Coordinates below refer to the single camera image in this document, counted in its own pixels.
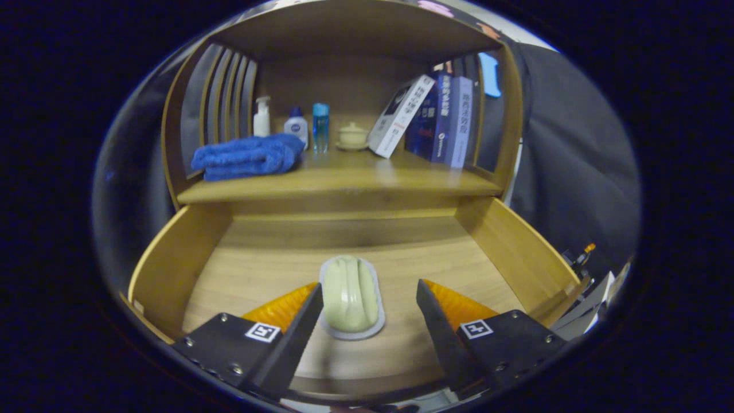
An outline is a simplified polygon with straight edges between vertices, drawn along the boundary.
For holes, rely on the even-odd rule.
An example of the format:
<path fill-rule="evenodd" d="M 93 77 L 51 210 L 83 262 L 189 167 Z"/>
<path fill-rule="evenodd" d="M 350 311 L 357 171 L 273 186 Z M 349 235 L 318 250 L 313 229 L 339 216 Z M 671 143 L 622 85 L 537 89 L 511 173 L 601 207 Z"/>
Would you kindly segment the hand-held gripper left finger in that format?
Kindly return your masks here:
<path fill-rule="evenodd" d="M 288 392 L 322 309 L 322 285 L 314 282 L 247 317 L 222 312 L 172 347 L 228 386 L 278 402 Z"/>

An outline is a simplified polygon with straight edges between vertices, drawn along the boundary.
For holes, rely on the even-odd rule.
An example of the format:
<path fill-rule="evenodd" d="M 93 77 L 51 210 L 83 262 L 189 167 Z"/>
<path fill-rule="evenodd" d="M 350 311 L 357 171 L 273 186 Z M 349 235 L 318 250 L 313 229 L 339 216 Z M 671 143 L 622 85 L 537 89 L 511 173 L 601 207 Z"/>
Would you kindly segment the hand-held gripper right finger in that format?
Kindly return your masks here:
<path fill-rule="evenodd" d="M 419 280 L 416 301 L 444 380 L 460 400 L 527 381 L 568 345 L 525 312 L 498 313 L 430 280 Z"/>

